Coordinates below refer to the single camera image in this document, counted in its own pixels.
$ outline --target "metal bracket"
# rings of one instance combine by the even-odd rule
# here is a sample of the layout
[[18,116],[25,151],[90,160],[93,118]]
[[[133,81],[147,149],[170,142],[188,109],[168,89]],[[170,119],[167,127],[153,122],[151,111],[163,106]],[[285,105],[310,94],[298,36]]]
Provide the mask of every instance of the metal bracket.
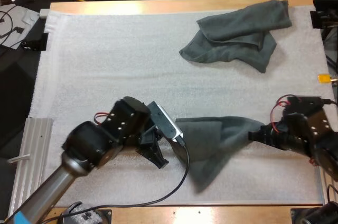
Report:
[[25,155],[22,155],[22,156],[11,158],[11,159],[7,160],[7,162],[8,163],[17,163],[19,161],[29,160],[29,159],[30,159],[30,155],[29,154],[25,154]]
[[20,154],[8,160],[17,164],[8,216],[43,182],[52,124],[51,118],[26,119]]

